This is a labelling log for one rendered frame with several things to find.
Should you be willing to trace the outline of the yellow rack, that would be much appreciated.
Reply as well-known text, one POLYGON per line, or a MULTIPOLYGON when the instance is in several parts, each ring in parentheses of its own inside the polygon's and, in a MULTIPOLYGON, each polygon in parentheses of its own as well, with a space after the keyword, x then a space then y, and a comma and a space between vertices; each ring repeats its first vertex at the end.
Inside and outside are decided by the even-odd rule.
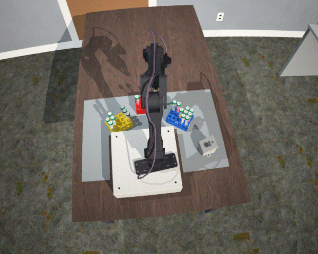
POLYGON ((105 121, 106 125, 108 126, 110 132, 119 132, 119 131, 125 131, 128 130, 129 128, 133 127, 133 122, 132 120, 130 122, 127 121, 125 116, 121 113, 115 115, 115 122, 116 125, 113 125, 114 130, 112 131, 111 128, 108 126, 107 122, 105 121), (121 116, 121 117, 119 117, 121 116))

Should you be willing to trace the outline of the blue tube rack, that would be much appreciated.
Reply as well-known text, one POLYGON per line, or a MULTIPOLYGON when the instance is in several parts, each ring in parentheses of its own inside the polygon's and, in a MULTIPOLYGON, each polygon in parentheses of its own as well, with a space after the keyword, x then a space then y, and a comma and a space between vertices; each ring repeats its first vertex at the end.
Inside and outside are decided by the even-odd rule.
POLYGON ((188 129, 188 127, 189 127, 189 125, 190 125, 190 123, 192 121, 193 115, 192 115, 191 120, 188 122, 188 125, 185 125, 185 121, 186 120, 184 120, 184 123, 181 123, 181 118, 179 118, 179 113, 180 112, 176 112, 176 108, 177 107, 175 107, 175 111, 173 111, 172 108, 171 108, 170 112, 168 113, 168 115, 166 117, 166 122, 171 124, 171 125, 176 126, 179 129, 187 131, 187 129, 188 129))

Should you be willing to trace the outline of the grey flat mat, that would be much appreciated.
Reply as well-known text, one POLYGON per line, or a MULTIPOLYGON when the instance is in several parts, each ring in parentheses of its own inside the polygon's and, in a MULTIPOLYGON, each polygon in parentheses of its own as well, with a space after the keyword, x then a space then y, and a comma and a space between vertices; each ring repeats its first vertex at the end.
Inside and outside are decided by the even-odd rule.
MULTIPOLYGON (((108 112, 121 113, 124 105, 133 127, 129 130, 149 129, 146 114, 136 113, 135 95, 84 101, 83 141, 82 141, 82 182, 110 180, 109 131, 105 119, 108 112)), ((109 117, 110 118, 110 117, 109 117)), ((164 109, 161 127, 173 126, 176 129, 183 173, 229 167, 222 133, 219 126, 210 89, 167 92, 167 109, 164 109), (181 102, 180 108, 193 108, 194 115, 187 131, 166 122, 172 108, 172 101, 181 102), (218 145, 210 157, 202 156, 198 142, 213 135, 218 145)))

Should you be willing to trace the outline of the red tube rack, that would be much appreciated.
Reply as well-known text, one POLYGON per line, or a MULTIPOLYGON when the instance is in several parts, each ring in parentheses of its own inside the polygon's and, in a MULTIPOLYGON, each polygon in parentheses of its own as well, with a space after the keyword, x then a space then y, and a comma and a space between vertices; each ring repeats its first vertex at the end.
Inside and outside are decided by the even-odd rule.
POLYGON ((139 97, 139 105, 136 104, 136 112, 137 114, 145 114, 145 109, 141 108, 141 100, 139 97))

